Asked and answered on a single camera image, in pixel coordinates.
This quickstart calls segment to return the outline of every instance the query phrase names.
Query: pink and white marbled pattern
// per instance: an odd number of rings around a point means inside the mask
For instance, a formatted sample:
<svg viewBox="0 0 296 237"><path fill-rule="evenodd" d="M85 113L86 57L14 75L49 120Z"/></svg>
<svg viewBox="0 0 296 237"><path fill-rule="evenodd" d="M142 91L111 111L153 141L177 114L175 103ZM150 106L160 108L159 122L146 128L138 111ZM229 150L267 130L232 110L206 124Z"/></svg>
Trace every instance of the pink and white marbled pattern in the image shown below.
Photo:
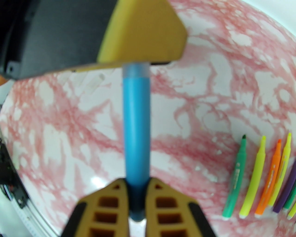
<svg viewBox="0 0 296 237"><path fill-rule="evenodd" d="M219 237L295 236L295 219L286 214L253 215L276 141L289 130L296 142L295 37L237 0L171 3L189 39L180 61L152 68L152 175L196 198ZM121 82L120 69L29 79L15 83L2 108L13 162L57 233L79 198L125 175ZM221 213L245 133L241 195L225 222ZM250 215L240 220L262 135L262 183ZM143 235L143 226L132 224L131 235Z"/></svg>

